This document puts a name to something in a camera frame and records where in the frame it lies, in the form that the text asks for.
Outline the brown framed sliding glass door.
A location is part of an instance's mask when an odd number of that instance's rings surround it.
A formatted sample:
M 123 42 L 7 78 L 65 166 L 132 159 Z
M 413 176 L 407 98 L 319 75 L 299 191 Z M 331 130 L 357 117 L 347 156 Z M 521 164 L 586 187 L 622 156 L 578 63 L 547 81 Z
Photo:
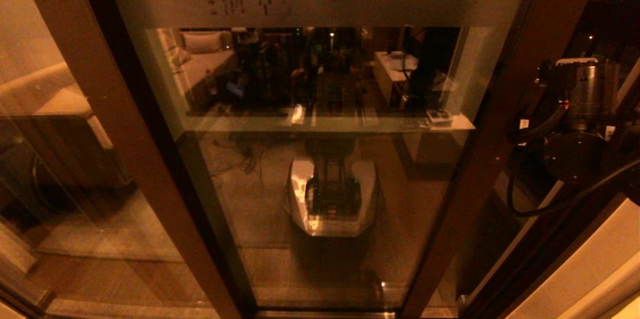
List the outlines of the brown framed sliding glass door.
M 435 223 L 426 223 L 415 206 L 428 199 L 425 189 L 418 199 L 409 198 L 409 187 L 391 193 L 400 195 L 395 208 L 408 209 L 402 224 L 416 230 L 389 236 L 391 253 L 404 255 L 382 269 L 400 268 L 397 300 L 364 301 L 364 287 L 353 284 L 338 288 L 338 271 L 356 272 L 347 265 L 343 251 L 330 251 L 328 264 L 319 257 L 313 268 L 323 283 L 310 289 L 291 289 L 282 300 L 261 300 L 258 285 L 249 276 L 246 255 L 241 253 L 239 231 L 232 228 L 238 217 L 225 212 L 222 194 L 198 193 L 204 207 L 217 209 L 210 215 L 214 234 L 222 246 L 222 259 L 244 301 L 262 311 L 285 312 L 399 312 L 418 316 L 426 307 L 453 259 L 454 250 L 469 232 L 490 182 L 506 164 L 514 145 L 509 132 L 522 96 L 533 84 L 534 72 L 544 59 L 558 59 L 570 32 L 578 24 L 588 0 L 115 0 L 126 32 L 141 62 L 163 119 L 174 134 L 174 143 L 190 143 L 190 153 L 181 155 L 196 180 L 204 158 L 195 157 L 195 141 L 210 132 L 248 133 L 273 139 L 295 137 L 321 143 L 323 152 L 342 154 L 346 144 L 358 137 L 394 136 L 414 132 L 429 136 L 437 131 L 426 110 L 440 105 L 453 112 L 457 121 L 467 120 L 471 129 L 460 127 L 460 153 L 448 158 L 452 173 L 446 174 L 446 192 L 437 197 Z M 386 28 L 387 44 L 397 48 L 403 27 L 418 34 L 417 78 L 409 79 L 409 109 L 400 116 L 377 114 L 367 125 L 365 109 L 342 109 L 338 116 L 313 117 L 311 100 L 322 98 L 317 76 L 307 84 L 298 79 L 271 79 L 268 62 L 259 53 L 270 39 L 283 39 L 290 50 L 286 64 L 307 62 L 314 71 L 331 71 L 336 65 L 347 72 L 364 60 L 359 51 L 358 30 Z M 206 30 L 245 29 L 254 41 L 239 57 L 249 80 L 249 98 L 258 114 L 224 118 L 201 114 L 204 89 L 200 82 L 181 73 L 182 66 L 169 59 L 170 44 L 186 44 L 176 32 L 203 34 Z

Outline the dark wooden door jamb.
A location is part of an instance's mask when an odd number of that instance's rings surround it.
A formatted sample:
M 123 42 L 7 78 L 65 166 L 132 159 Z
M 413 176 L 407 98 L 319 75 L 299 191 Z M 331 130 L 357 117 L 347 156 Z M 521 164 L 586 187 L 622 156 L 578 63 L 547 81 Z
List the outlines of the dark wooden door jamb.
M 527 219 L 468 296 L 459 319 L 505 319 L 594 234 L 626 194 L 637 208 L 640 176 L 632 182 L 615 180 L 573 205 Z

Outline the brown framed fixed glass panel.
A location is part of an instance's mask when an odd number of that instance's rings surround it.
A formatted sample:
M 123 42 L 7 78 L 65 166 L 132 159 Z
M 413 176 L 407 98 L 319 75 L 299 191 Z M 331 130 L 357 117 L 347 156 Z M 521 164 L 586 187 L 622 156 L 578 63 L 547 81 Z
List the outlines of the brown framed fixed glass panel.
M 252 319 L 210 223 L 207 171 L 174 133 L 115 0 L 0 0 L 0 85 L 65 62 L 132 182 L 35 223 L 0 222 L 0 298 L 31 317 Z

